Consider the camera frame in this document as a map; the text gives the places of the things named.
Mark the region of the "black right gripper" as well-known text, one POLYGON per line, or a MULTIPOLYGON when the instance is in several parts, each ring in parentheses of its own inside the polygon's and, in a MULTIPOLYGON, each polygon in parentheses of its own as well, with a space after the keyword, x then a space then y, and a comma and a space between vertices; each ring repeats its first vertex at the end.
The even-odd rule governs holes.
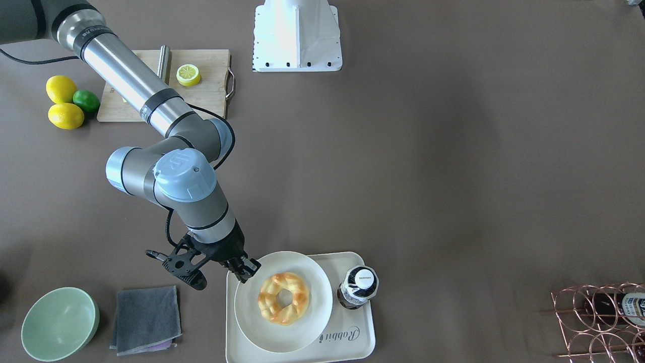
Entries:
POLYGON ((248 258, 244 250, 244 234, 236 222, 232 231, 222 240, 204 244, 195 236, 186 234, 167 257, 162 257, 163 267, 195 290, 207 287, 201 271, 207 262, 217 262, 228 269, 240 283, 251 279, 261 268, 261 263, 248 258))

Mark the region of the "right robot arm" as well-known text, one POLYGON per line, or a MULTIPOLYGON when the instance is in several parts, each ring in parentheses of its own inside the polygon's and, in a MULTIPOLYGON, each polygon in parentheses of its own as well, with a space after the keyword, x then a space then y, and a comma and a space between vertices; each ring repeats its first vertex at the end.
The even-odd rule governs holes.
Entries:
POLYGON ((261 263, 244 250, 244 234, 216 175, 235 145, 232 126, 221 116, 202 118, 200 108, 166 85, 89 2, 2 1, 2 44, 41 39, 87 64, 159 134, 148 147, 115 150, 105 167, 111 186, 165 209, 186 227, 170 252, 147 250, 148 257, 198 291, 207 286, 201 271, 207 262, 240 283, 251 279, 261 263))

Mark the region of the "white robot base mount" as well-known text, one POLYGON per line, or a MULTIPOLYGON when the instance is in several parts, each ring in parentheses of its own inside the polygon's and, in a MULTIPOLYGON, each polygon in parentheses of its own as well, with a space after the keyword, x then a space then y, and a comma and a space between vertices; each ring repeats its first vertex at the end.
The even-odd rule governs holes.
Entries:
POLYGON ((338 10, 328 1, 265 1, 255 8, 253 34, 254 72, 343 67, 338 10))

